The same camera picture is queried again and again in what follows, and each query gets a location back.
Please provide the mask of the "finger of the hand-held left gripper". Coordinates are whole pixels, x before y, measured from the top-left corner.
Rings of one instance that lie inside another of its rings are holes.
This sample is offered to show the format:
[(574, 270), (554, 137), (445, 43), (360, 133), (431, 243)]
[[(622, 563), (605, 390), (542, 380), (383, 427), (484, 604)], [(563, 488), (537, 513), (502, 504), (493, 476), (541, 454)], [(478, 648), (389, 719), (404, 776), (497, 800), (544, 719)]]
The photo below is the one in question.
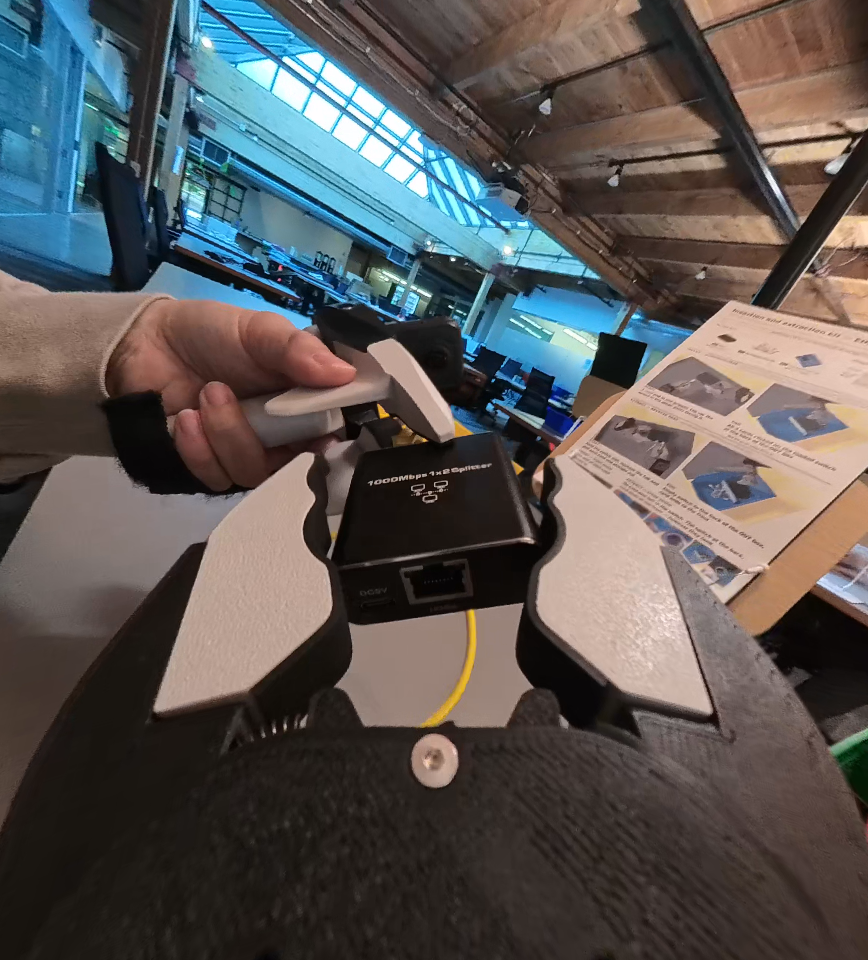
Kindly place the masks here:
[(451, 408), (414, 356), (394, 339), (370, 344), (367, 354), (389, 380), (380, 405), (428, 442), (451, 442), (455, 438)]

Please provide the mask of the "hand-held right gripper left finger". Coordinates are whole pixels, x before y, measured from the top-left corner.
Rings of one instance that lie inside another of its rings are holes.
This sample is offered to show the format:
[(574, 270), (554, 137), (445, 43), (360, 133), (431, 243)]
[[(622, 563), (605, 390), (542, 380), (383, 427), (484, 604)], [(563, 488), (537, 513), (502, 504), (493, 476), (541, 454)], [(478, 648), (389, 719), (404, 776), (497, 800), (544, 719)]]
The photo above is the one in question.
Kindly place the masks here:
[(300, 718), (344, 677), (352, 639), (328, 557), (325, 477), (319, 456), (299, 455), (210, 534), (155, 716), (233, 705)]

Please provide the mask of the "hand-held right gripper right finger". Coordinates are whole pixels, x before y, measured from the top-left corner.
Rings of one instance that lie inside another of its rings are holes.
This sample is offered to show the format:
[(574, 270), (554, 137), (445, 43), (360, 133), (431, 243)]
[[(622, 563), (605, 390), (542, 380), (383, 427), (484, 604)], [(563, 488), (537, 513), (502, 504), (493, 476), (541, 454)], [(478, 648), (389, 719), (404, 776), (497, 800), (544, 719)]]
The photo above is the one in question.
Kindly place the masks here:
[(635, 711), (711, 720), (660, 540), (570, 458), (547, 462), (542, 507), (521, 614), (525, 678), (577, 729), (627, 726)]

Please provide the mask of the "black ethernet splitter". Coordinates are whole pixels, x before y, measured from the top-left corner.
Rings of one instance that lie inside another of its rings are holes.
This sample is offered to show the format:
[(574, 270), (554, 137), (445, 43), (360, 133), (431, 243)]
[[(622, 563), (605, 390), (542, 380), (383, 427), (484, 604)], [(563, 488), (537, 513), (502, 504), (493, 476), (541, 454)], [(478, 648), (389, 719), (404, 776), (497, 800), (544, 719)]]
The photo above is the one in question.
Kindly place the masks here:
[(539, 555), (512, 462), (483, 433), (365, 454), (332, 560), (366, 626), (521, 604)]

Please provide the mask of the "person's left forearm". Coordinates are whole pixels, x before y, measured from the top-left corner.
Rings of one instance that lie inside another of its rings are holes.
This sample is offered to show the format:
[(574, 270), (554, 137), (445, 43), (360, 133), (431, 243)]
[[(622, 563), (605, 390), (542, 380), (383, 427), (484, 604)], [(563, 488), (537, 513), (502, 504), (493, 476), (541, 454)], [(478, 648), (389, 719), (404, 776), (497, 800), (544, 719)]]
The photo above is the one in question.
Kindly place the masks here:
[(166, 299), (55, 293), (0, 270), (0, 484), (114, 455), (107, 366), (143, 311)]

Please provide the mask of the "person's left hand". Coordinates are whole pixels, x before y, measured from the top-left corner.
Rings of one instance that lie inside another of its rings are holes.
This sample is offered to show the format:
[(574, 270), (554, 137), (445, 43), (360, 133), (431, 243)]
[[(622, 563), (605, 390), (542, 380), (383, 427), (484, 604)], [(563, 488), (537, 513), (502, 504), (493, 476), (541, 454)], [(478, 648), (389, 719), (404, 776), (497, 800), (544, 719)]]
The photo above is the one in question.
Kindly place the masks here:
[(173, 418), (180, 459), (216, 493), (253, 489), (289, 462), (289, 447), (263, 447), (241, 399), (292, 387), (343, 386), (355, 368), (287, 318), (213, 301), (159, 299), (111, 355), (112, 399), (155, 392)]

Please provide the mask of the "wooden clipboard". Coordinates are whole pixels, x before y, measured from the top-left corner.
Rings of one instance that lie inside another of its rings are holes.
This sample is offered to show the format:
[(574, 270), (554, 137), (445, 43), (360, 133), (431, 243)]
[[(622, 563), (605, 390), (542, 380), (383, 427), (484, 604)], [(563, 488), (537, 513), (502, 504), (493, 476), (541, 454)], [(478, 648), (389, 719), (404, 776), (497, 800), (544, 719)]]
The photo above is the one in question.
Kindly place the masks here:
[(612, 415), (598, 425), (590, 418), (570, 436), (571, 445), (550, 460), (572, 459), (630, 507), (668, 551), (667, 561), (685, 568), (687, 584), (700, 588), (702, 600), (719, 608), (730, 594), (728, 611), (748, 634), (774, 626), (868, 532), (868, 487), (860, 481), (807, 524), (800, 523), (807, 515), (800, 504), (806, 487), (773, 468), (768, 472), (775, 476), (774, 486), (754, 486), (774, 496), (738, 502), (728, 510), (710, 509), (696, 494), (714, 488), (725, 492), (737, 471), (708, 471), (698, 485), (679, 470), (672, 484), (656, 486), (655, 475), (631, 473), (619, 486), (605, 484), (589, 468), (598, 464), (596, 434), (616, 420)]

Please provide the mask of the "black monitor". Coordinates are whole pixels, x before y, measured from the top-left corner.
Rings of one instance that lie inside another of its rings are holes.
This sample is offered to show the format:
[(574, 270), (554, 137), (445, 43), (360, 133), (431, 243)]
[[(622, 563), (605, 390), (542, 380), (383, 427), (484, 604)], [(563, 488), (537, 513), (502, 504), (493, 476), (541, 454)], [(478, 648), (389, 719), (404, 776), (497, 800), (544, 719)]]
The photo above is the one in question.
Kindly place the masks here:
[(647, 348), (642, 341), (601, 333), (589, 375), (624, 390), (630, 389), (638, 378)]

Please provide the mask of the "printed instruction sheet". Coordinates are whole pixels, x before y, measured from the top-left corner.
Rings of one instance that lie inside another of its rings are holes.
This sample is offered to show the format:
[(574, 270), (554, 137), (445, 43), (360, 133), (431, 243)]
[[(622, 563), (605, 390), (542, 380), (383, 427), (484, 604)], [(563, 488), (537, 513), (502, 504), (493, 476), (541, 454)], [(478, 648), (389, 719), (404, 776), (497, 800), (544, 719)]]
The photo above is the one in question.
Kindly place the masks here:
[(569, 545), (653, 537), (728, 601), (868, 468), (868, 330), (731, 302), (557, 465)]

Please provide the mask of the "black office chair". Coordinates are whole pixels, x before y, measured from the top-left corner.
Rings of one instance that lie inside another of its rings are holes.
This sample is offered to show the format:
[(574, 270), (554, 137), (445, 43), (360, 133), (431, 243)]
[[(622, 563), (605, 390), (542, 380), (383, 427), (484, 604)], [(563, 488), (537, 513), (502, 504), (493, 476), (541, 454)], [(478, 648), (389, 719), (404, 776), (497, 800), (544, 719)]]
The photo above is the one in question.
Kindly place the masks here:
[(152, 275), (148, 209), (132, 166), (95, 143), (104, 222), (112, 253), (112, 281), (121, 292), (140, 291)]

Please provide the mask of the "black steel column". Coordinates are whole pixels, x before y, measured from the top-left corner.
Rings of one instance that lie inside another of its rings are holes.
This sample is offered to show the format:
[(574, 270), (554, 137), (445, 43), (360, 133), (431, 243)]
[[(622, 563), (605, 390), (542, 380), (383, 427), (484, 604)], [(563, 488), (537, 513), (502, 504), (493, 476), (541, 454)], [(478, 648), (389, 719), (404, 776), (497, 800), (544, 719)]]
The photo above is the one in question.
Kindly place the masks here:
[(782, 305), (867, 186), (868, 127), (753, 296), (752, 306), (776, 310)]

